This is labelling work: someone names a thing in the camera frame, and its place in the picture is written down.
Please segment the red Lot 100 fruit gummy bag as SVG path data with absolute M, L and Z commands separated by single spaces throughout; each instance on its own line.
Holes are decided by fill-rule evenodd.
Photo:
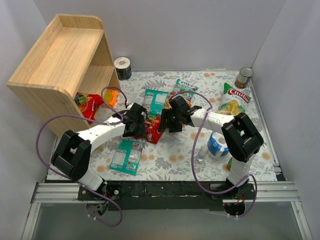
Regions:
M 160 116 L 148 116 L 145 120 L 145 135 L 138 134 L 134 136 L 134 138 L 145 139 L 149 143 L 156 144 L 163 134 L 162 132 L 159 132 L 160 126 Z

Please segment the small orange candy bag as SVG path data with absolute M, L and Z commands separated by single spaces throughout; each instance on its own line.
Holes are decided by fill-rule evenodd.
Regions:
M 117 90 L 108 89 L 104 94 L 104 101 L 112 108 L 115 108 L 117 104 L 118 94 L 119 92 Z

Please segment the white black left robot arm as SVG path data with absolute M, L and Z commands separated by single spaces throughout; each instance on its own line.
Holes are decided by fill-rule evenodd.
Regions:
M 70 180 L 105 195 L 105 180 L 90 167 L 91 153 L 115 137 L 144 134 L 146 116 L 147 110 L 133 103 L 118 114 L 113 114 L 103 124 L 79 132 L 68 130 L 62 135 L 51 163 Z

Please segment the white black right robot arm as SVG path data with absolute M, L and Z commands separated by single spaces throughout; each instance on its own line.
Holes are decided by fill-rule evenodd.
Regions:
M 241 112 L 232 116 L 212 112 L 211 106 L 207 109 L 197 105 L 190 107 L 180 95 L 174 96 L 169 105 L 171 108 L 161 112 L 160 132 L 165 129 L 169 129 L 171 133 L 180 132 L 182 125 L 198 128 L 191 149 L 191 171 L 201 190 L 209 195 L 224 195 L 233 190 L 241 190 L 248 184 L 249 178 L 254 179 L 249 173 L 250 167 L 264 140 L 247 114 Z M 228 188 L 223 191 L 211 191 L 203 187 L 196 176 L 194 155 L 203 128 L 223 135 L 232 156 L 230 173 L 225 180 Z

